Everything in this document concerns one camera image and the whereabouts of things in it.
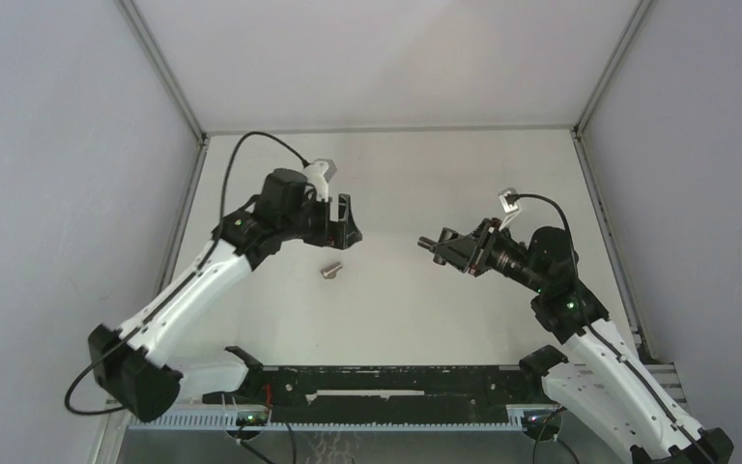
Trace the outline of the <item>aluminium frame rail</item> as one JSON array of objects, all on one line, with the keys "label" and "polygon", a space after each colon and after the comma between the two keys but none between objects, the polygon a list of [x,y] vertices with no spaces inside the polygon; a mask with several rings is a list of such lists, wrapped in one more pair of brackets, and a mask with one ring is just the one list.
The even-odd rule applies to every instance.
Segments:
[{"label": "aluminium frame rail", "polygon": [[145,292],[136,300],[132,314],[145,308],[173,278],[207,147],[206,138],[184,144],[158,159],[142,179],[144,211],[136,216],[141,219],[141,245],[154,264],[148,268]]}]

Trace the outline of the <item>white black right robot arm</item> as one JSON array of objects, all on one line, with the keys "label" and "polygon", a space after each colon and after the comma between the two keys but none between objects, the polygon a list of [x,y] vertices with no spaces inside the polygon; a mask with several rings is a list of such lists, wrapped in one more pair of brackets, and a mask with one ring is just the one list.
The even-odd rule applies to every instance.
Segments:
[{"label": "white black right robot arm", "polygon": [[469,234],[445,228],[421,237],[435,263],[463,274],[489,271],[535,292],[530,307],[558,347],[520,361],[521,393],[548,398],[587,425],[625,463],[727,463],[734,444],[673,399],[624,341],[595,295],[573,276],[574,252],[562,228],[538,228],[524,244],[502,222],[485,218]]}]

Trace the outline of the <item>dark metal faucet handle valve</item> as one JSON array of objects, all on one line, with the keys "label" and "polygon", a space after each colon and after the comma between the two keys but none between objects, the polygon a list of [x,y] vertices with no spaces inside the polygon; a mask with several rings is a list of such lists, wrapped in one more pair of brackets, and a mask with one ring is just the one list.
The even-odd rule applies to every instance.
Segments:
[{"label": "dark metal faucet handle valve", "polygon": [[432,260],[435,264],[439,266],[445,266],[447,264],[447,260],[443,254],[446,246],[443,242],[436,242],[427,237],[419,237],[417,245],[431,253]]}]

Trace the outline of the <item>silver tee pipe fitting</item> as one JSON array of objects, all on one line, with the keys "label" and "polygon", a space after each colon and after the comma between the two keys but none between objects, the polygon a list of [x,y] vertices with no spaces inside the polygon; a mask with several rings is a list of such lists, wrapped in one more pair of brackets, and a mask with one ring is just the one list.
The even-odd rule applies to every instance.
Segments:
[{"label": "silver tee pipe fitting", "polygon": [[334,262],[325,266],[321,270],[321,275],[324,279],[334,279],[342,269],[343,264],[341,262]]}]

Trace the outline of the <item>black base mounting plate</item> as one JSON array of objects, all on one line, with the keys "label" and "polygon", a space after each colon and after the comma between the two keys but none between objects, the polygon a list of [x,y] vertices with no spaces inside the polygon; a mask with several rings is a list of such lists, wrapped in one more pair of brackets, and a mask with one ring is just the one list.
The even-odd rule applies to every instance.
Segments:
[{"label": "black base mounting plate", "polygon": [[345,419],[493,419],[498,408],[553,403],[516,365],[264,366],[202,401]]}]

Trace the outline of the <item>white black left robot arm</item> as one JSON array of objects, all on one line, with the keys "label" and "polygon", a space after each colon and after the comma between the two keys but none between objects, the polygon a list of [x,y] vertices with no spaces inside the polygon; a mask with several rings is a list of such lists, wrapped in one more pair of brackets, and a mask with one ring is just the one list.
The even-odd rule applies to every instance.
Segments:
[{"label": "white black left robot arm", "polygon": [[347,249],[362,239],[351,197],[338,196],[331,213],[330,159],[302,171],[276,168],[262,190],[225,215],[201,254],[149,304],[116,329],[95,327],[88,336],[96,383],[137,419],[151,422],[178,400],[228,391],[241,403],[262,393],[262,375],[232,357],[180,370],[169,359],[182,336],[229,288],[252,274],[283,243]]}]

